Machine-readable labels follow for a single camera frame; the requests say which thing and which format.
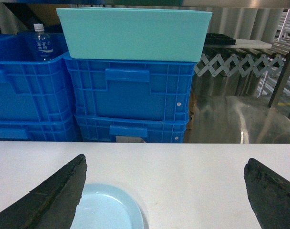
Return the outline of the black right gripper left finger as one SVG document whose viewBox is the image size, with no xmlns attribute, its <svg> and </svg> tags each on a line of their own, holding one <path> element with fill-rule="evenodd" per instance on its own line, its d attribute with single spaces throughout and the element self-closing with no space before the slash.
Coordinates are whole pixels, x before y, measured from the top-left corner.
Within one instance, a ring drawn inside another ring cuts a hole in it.
<svg viewBox="0 0 290 229">
<path fill-rule="evenodd" d="M 86 172 L 86 157 L 80 154 L 0 212 L 0 229 L 69 229 Z"/>
</svg>

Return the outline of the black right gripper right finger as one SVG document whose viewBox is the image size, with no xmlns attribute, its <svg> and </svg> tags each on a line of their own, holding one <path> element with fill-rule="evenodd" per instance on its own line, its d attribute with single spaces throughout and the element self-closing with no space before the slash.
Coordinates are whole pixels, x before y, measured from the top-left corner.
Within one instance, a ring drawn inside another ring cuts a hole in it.
<svg viewBox="0 0 290 229">
<path fill-rule="evenodd" d="M 244 180 L 251 208 L 262 229 L 290 229 L 290 182 L 250 158 Z"/>
</svg>

